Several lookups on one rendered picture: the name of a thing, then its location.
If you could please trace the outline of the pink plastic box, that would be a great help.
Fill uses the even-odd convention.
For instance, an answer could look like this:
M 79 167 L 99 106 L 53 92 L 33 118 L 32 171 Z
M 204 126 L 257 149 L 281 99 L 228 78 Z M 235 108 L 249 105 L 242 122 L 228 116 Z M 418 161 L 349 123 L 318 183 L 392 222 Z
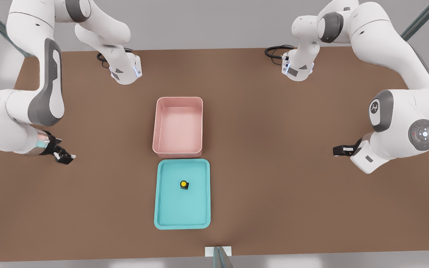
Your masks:
M 199 158 L 203 148 L 203 100 L 162 97 L 157 100 L 153 151 L 162 159 Z

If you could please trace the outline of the pale blue-green tray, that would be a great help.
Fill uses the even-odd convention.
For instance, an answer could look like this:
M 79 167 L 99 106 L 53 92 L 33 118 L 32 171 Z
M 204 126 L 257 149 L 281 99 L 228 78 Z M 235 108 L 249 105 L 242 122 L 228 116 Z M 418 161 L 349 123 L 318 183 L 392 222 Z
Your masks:
M 189 182 L 188 190 L 180 188 Z M 204 229 L 211 222 L 210 163 L 168 159 L 157 167 L 154 224 L 160 230 Z

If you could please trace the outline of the silver frame post with foot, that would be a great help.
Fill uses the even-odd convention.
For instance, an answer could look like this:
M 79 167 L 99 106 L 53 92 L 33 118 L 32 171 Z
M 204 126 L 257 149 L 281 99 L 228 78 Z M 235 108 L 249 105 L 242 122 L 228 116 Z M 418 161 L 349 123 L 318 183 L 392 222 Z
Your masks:
M 233 264 L 230 261 L 232 256 L 231 246 L 211 246 L 205 247 L 205 257 L 213 258 L 213 268 L 233 268 Z

